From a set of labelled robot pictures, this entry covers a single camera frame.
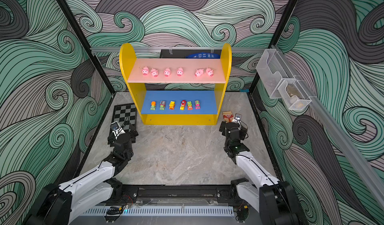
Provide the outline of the magenta brown truck toy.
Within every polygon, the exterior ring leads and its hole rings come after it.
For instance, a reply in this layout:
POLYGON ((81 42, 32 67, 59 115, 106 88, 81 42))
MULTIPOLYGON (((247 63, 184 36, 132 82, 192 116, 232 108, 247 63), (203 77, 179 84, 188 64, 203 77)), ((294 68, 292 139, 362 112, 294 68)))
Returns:
POLYGON ((200 101, 195 100, 195 109, 201 109, 200 101))

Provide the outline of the green orange tractor toy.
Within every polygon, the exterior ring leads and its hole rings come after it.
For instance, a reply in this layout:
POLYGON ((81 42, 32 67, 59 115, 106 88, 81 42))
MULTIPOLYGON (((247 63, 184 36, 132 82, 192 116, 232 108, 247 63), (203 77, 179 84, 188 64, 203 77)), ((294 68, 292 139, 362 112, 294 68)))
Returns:
POLYGON ((151 108, 150 110, 156 110, 157 103, 155 101, 151 102, 151 108))

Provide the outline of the green orange flatbed truck toy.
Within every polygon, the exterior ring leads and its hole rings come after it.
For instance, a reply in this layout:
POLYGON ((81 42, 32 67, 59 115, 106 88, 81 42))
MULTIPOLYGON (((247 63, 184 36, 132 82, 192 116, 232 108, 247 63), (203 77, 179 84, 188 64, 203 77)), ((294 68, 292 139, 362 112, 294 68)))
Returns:
POLYGON ((187 102, 187 108, 188 108, 188 110, 193 110, 193 105, 192 105, 191 101, 187 102))

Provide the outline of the green grey truck toy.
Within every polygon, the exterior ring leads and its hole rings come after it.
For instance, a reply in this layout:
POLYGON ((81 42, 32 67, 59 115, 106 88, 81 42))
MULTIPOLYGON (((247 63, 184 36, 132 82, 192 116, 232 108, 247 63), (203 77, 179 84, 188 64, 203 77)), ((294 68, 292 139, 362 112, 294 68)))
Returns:
POLYGON ((160 102, 160 110, 165 110, 166 108, 166 101, 165 100, 161 100, 160 102))

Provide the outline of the red yellow bulldozer toy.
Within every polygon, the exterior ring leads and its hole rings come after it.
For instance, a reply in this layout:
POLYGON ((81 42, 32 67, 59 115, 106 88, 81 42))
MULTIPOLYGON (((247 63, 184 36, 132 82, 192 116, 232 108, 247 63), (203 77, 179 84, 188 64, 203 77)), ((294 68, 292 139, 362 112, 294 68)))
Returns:
POLYGON ((187 102, 185 100, 182 100, 180 110, 185 110, 187 102))

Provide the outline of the yellow dump truck toy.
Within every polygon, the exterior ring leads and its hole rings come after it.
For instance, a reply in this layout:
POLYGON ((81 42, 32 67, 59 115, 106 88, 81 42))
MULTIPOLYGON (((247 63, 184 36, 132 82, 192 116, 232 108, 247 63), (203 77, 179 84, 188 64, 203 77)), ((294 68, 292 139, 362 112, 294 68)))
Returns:
POLYGON ((176 105, 175 101, 171 101, 170 104, 169 104, 169 109, 170 110, 174 110, 175 109, 175 105, 176 105))

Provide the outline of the pink toy pig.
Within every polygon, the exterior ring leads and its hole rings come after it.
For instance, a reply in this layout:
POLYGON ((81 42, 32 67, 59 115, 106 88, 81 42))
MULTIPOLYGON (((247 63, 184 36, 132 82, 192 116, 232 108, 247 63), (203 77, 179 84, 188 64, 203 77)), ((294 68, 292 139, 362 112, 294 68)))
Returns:
POLYGON ((204 74, 204 70, 203 69, 197 69, 196 72, 195 72, 195 76, 196 77, 200 77, 204 74))
POLYGON ((207 74, 207 76, 212 77, 212 76, 214 76, 214 70, 207 67, 206 74, 207 74))
POLYGON ((149 68, 147 66, 142 68, 142 75, 146 76, 149 74, 149 68))
POLYGON ((176 70, 176 72, 177 72, 177 76, 182 76, 182 75, 184 74, 184 70, 183 70, 182 67, 179 67, 179 68, 176 70))
POLYGON ((169 77, 171 75, 171 70, 169 68, 164 69, 164 76, 169 77))
POLYGON ((158 70, 155 69, 155 68, 151 69, 151 75, 152 75, 153 77, 158 77, 158 75, 159 75, 158 70))

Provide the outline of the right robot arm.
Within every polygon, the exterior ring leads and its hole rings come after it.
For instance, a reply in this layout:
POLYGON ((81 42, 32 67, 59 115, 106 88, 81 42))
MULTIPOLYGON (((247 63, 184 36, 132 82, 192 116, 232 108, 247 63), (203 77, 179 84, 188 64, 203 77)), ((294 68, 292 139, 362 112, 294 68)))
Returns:
POLYGON ((295 189, 271 175, 242 143, 247 138, 247 130, 241 121, 224 121, 219 131, 226 138, 224 151, 248 176, 247 179, 231 181, 235 195, 259 213, 262 224, 307 225, 295 189))

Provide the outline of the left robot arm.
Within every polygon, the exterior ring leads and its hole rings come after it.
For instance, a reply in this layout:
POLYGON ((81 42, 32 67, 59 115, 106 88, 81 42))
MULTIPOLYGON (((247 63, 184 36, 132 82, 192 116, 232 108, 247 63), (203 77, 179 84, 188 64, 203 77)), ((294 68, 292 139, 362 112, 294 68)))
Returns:
POLYGON ((133 157, 132 141, 138 132, 113 131, 113 151, 95 168, 60 185, 45 186, 30 211, 25 225, 68 225, 97 204, 123 198, 123 184, 115 177, 133 157))

